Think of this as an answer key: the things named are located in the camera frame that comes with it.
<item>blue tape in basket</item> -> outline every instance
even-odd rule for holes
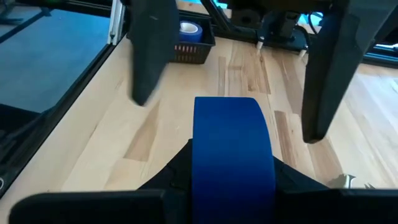
[[[203,29],[194,22],[180,21],[180,41],[200,42]]]

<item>light wood grain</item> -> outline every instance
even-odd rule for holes
[[[345,173],[376,188],[398,186],[397,70],[361,65],[326,138],[308,145],[298,55],[268,48],[257,55],[252,44],[216,38],[204,65],[169,64],[140,107],[127,94],[129,48],[122,40],[0,200],[0,222],[19,199],[39,192],[138,188],[192,138],[196,96],[256,99],[272,153],[317,181]]]

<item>blue painter's tape roll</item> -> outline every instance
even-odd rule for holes
[[[180,41],[198,43],[203,29],[194,22],[180,21]]]
[[[257,102],[196,97],[192,223],[271,223],[274,197],[274,158]]]

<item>wooden table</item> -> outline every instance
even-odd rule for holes
[[[201,6],[181,3],[195,11]],[[398,73],[361,65],[327,137],[304,144],[300,124],[307,57],[216,38],[204,65],[171,63],[146,107],[128,97],[123,39],[5,196],[0,222],[39,192],[134,190],[192,137],[196,96],[248,96],[267,121],[274,156],[315,180],[342,173],[377,188],[398,186]]]

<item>black basket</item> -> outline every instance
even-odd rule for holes
[[[194,22],[201,26],[203,34],[199,43],[180,42],[174,47],[175,56],[170,62],[203,64],[211,47],[216,45],[210,19],[194,16],[180,16],[180,21]]]

